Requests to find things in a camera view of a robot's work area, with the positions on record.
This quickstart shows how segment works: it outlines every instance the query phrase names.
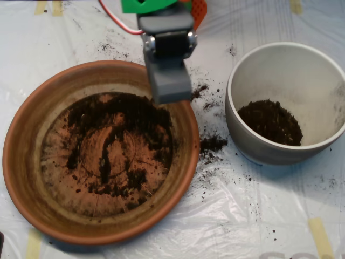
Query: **clay pot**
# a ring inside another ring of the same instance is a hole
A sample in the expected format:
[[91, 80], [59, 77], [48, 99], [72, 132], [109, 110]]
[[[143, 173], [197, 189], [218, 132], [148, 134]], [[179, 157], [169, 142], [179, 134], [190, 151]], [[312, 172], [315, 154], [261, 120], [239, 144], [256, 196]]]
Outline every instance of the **clay pot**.
[[[145, 68], [101, 61], [65, 70], [27, 98], [7, 133], [3, 172], [12, 201], [33, 226], [58, 240], [96, 245], [136, 236], [170, 212], [195, 173], [199, 132], [188, 101], [157, 106], [171, 115], [168, 165], [133, 132], [124, 130], [105, 145], [122, 123], [121, 115], [78, 139], [68, 117], [73, 104], [94, 94], [106, 103], [114, 92], [150, 99]], [[107, 184], [100, 175], [104, 150], [111, 167]], [[72, 152], [77, 154], [74, 163]], [[144, 172], [145, 180], [130, 186], [128, 171], [136, 170]]]

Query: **plastic sheet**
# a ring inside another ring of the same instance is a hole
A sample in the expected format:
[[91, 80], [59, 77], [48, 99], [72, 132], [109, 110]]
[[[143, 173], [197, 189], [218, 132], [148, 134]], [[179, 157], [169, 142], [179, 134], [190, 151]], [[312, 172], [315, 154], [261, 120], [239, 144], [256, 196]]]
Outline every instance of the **plastic sheet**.
[[[116, 2], [106, 3], [118, 12]], [[180, 203], [141, 236], [92, 248], [42, 236], [37, 258], [317, 258], [308, 226], [315, 217], [322, 218], [335, 258], [345, 258], [345, 137], [304, 163], [258, 166], [237, 150], [225, 122], [230, 71], [256, 46], [305, 43], [345, 69], [345, 2], [301, 1], [302, 13], [297, 15], [291, 4], [298, 3], [208, 0], [199, 44], [187, 65], [194, 88], [207, 84], [209, 89], [191, 105], [200, 133], [216, 133], [228, 145], [213, 153], [212, 163], [206, 163], [207, 156], [200, 158]], [[141, 39], [116, 27], [97, 1], [63, 1], [62, 17], [52, 16], [50, 2], [46, 13], [35, 15], [36, 5], [0, 2], [1, 145], [21, 103], [54, 74], [94, 60], [143, 64]], [[122, 18], [133, 22], [133, 17]], [[1, 174], [2, 258], [32, 258], [27, 257], [30, 229], [11, 202]]]

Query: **pot rim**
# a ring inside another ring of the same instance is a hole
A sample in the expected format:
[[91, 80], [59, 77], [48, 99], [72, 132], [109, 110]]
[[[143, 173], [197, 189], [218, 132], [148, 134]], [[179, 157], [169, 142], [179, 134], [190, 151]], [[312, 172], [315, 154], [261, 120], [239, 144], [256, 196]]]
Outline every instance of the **pot rim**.
[[302, 150], [317, 149], [317, 148], [320, 148], [323, 146], [328, 146], [333, 141], [335, 141], [337, 138], [339, 138], [343, 132], [345, 132], [345, 123], [334, 135], [332, 135], [331, 137], [329, 137], [328, 139], [326, 139], [322, 142], [312, 144], [312, 145], [307, 145], [307, 146], [286, 146], [286, 145], [282, 145], [282, 144], [276, 143], [274, 141], [268, 140], [268, 139], [262, 137], [261, 135], [259, 135], [258, 133], [256, 133], [254, 130], [252, 130], [251, 128], [248, 127], [248, 125], [242, 120], [242, 118], [239, 116], [238, 112], [236, 111], [236, 108], [235, 108], [235, 106], [233, 104], [233, 100], [232, 100], [232, 94], [231, 94], [231, 85], [232, 85], [232, 80], [233, 80], [234, 74], [237, 72], [237, 69], [243, 63], [243, 61], [246, 60], [249, 56], [251, 56], [255, 52], [258, 52], [260, 50], [263, 50], [263, 49], [266, 49], [269, 47], [274, 47], [274, 46], [293, 46], [293, 47], [299, 47], [301, 49], [305, 49], [305, 50], [314, 52], [315, 54], [321, 56], [326, 61], [328, 61], [338, 71], [338, 73], [341, 75], [343, 81], [345, 82], [345, 72], [340, 68], [340, 66], [333, 59], [328, 57], [326, 54], [324, 54], [323, 52], [321, 52], [321, 51], [319, 51], [313, 47], [310, 47], [310, 46], [307, 46], [304, 44], [300, 44], [300, 43], [294, 43], [294, 42], [275, 42], [275, 43], [265, 44], [265, 45], [262, 45], [262, 46], [255, 48], [255, 49], [251, 50], [250, 52], [248, 52], [247, 54], [245, 54], [241, 58], [241, 60], [235, 65], [233, 70], [231, 71], [229, 80], [227, 82], [226, 94], [227, 94], [227, 97], [229, 98], [230, 106], [231, 106], [233, 113], [235, 114], [237, 120], [241, 123], [241, 125], [247, 131], [249, 131], [252, 135], [254, 135], [259, 140], [261, 140], [261, 141], [263, 141], [269, 145], [279, 147], [280, 149], [302, 151]]
[[64, 242], [73, 243], [73, 244], [83, 244], [83, 245], [102, 245], [102, 244], [109, 244], [113, 242], [123, 241], [128, 238], [137, 236], [141, 233], [143, 233], [145, 230], [149, 229], [153, 225], [157, 224], [158, 221], [163, 219], [180, 201], [184, 193], [187, 191], [190, 182], [194, 176], [195, 169], [198, 163], [199, 158], [199, 129], [197, 125], [197, 120], [195, 117], [195, 114], [189, 104], [188, 101], [182, 101], [181, 104], [186, 109], [188, 116], [190, 117], [189, 121], [191, 124], [191, 132], [192, 132], [192, 141], [193, 147], [196, 145], [197, 148], [193, 148], [191, 151], [191, 160], [188, 165], [188, 168], [185, 173], [185, 177], [183, 178], [183, 181], [181, 182], [177, 192], [175, 192], [171, 198], [167, 201], [164, 206], [157, 211], [156, 214], [154, 214], [152, 217], [150, 217], [148, 220], [140, 223], [139, 225], [127, 229], [126, 231], [123, 231], [121, 233], [111, 234], [107, 236], [100, 236], [100, 237], [82, 237], [82, 236], [75, 236], [73, 234], [65, 234], [59, 232], [59, 230], [52, 229], [50, 226], [47, 226], [46, 224], [41, 223], [39, 220], [36, 219], [36, 217], [30, 213], [29, 210], [27, 210], [26, 206], [20, 202], [20, 199], [17, 196], [17, 193], [15, 191], [15, 187], [13, 186], [11, 180], [10, 180], [10, 174], [11, 168], [10, 168], [10, 157], [9, 157], [9, 150], [10, 145], [15, 141], [13, 137], [13, 130], [15, 127], [17, 127], [18, 121], [22, 117], [23, 111], [27, 108], [28, 104], [32, 103], [36, 96], [45, 88], [49, 87], [50, 84], [52, 84], [55, 80], [58, 80], [59, 78], [66, 76], [67, 74], [75, 73], [76, 71], [83, 70], [85, 68], [93, 68], [97, 66], [102, 65], [108, 65], [108, 66], [121, 66], [121, 67], [129, 67], [132, 69], [137, 69], [146, 72], [146, 68], [143, 65], [135, 64], [131, 62], [126, 61], [119, 61], [119, 60], [103, 60], [103, 61], [95, 61], [95, 62], [89, 62], [80, 64], [74, 67], [71, 67], [67, 70], [64, 70], [52, 78], [48, 79], [44, 83], [42, 83], [36, 90], [34, 90], [29, 97], [23, 102], [23, 104], [20, 106], [19, 110], [17, 111], [16, 115], [14, 116], [11, 125], [9, 127], [9, 130], [7, 132], [4, 148], [3, 148], [3, 174], [4, 174], [4, 180], [7, 187], [7, 190], [9, 192], [9, 195], [19, 210], [19, 212], [24, 216], [24, 218], [32, 224], [34, 227], [36, 227], [41, 232], [47, 234], [48, 236], [52, 238], [56, 238], [58, 240], [62, 240]]

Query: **masking tape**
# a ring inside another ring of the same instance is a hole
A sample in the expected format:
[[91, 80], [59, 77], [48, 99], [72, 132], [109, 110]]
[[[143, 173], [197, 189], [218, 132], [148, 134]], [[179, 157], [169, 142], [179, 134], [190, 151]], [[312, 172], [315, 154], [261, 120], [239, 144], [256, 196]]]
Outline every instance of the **masking tape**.
[[301, 0], [290, 0], [290, 9], [296, 15], [302, 14]]
[[62, 1], [52, 1], [52, 16], [62, 16], [63, 15], [63, 2]]
[[36, 9], [34, 11], [34, 15], [41, 15], [41, 14], [43, 14], [46, 6], [47, 6], [47, 1], [37, 1], [37, 5], [36, 5]]
[[323, 226], [322, 219], [316, 217], [308, 221], [320, 259], [334, 259], [334, 253]]
[[39, 259], [41, 242], [42, 234], [36, 228], [31, 228], [29, 230], [25, 259]]

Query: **wrinkled plastic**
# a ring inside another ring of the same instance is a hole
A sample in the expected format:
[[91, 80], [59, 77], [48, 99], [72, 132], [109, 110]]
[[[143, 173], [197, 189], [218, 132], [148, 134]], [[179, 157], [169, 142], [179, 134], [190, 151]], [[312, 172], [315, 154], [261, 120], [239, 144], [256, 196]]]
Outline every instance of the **wrinkled plastic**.
[[[200, 159], [174, 210], [141, 236], [103, 247], [71, 246], [43, 236], [39, 258], [317, 258], [308, 226], [314, 217], [322, 218], [335, 257], [345, 258], [345, 136], [299, 165], [258, 166], [236, 149], [225, 122], [230, 71], [258, 45], [305, 43], [345, 69], [345, 2], [301, 1], [300, 15], [291, 12], [290, 2], [298, 1], [207, 2], [198, 47], [187, 65], [194, 88], [208, 84], [209, 89], [191, 105], [200, 133], [217, 131], [228, 144], [213, 153], [212, 163]], [[47, 13], [35, 16], [36, 5], [0, 2], [1, 145], [21, 103], [54, 74], [94, 60], [143, 64], [141, 39], [121, 31], [97, 1], [63, 1], [62, 17], [52, 17], [50, 2]], [[0, 174], [2, 259], [27, 258], [31, 228]]]

